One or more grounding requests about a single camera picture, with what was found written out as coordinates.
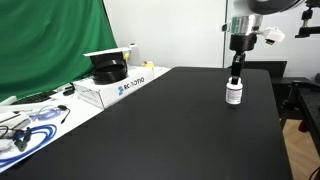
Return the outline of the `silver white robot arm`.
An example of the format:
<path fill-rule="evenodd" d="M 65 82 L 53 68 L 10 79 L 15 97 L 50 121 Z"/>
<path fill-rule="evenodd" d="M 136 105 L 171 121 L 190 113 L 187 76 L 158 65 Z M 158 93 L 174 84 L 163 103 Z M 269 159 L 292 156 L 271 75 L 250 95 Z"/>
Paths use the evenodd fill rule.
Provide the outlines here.
<path fill-rule="evenodd" d="M 285 34 L 277 27 L 261 30 L 264 15 L 284 12 L 298 7 L 307 0 L 233 0 L 231 20 L 222 26 L 230 34 L 229 49 L 234 51 L 231 67 L 231 84 L 237 85 L 245 62 L 246 51 L 254 49 L 257 36 L 261 35 L 268 44 L 282 42 Z"/>

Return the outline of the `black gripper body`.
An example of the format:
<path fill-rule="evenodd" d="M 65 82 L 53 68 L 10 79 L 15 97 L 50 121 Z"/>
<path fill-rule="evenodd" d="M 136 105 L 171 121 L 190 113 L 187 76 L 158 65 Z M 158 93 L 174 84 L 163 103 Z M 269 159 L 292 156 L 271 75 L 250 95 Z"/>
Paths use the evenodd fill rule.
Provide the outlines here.
<path fill-rule="evenodd" d="M 255 34 L 236 35 L 232 34 L 229 49 L 235 52 L 231 68 L 231 76 L 238 79 L 245 61 L 245 52 L 254 49 L 257 36 Z"/>

